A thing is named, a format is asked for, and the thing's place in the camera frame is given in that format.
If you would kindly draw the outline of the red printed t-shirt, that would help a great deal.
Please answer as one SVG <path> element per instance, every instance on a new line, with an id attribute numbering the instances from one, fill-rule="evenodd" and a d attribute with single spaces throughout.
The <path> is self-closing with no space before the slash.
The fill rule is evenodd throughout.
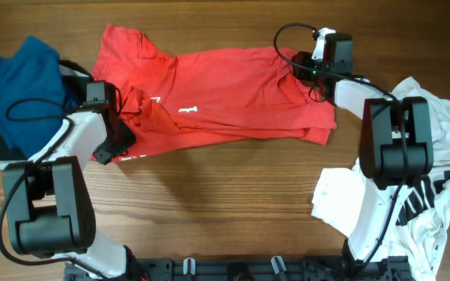
<path id="1" fill-rule="evenodd" d="M 245 139 L 325 144 L 334 108 L 292 73 L 291 48 L 159 50 L 139 30 L 108 25 L 93 76 L 114 84 L 136 141 L 126 159 Z"/>

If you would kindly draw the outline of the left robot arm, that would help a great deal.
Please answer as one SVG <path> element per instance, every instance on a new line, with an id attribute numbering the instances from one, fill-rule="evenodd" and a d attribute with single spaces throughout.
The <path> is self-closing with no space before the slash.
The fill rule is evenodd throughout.
<path id="1" fill-rule="evenodd" d="M 134 143 L 108 101 L 87 101 L 61 115 L 56 135 L 2 175 L 0 251 L 26 266 L 66 262 L 92 279 L 146 280 L 129 247 L 96 229 L 83 170 L 91 158 L 106 165 Z"/>

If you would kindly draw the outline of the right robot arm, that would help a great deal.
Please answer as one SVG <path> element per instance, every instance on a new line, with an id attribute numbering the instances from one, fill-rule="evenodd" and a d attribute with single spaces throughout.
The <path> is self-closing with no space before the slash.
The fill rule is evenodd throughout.
<path id="1" fill-rule="evenodd" d="M 299 52 L 289 63 L 295 77 L 314 83 L 324 98 L 335 104 L 337 96 L 355 87 L 371 96 L 359 102 L 362 116 L 359 164 L 369 179 L 356 228 L 339 256 L 306 258 L 304 273 L 312 280 L 406 280 L 412 273 L 406 256 L 391 256 L 384 247 L 402 204 L 421 177 L 433 167 L 434 153 L 427 100 L 398 100 L 380 87 L 349 75 L 352 64 L 317 61 Z"/>

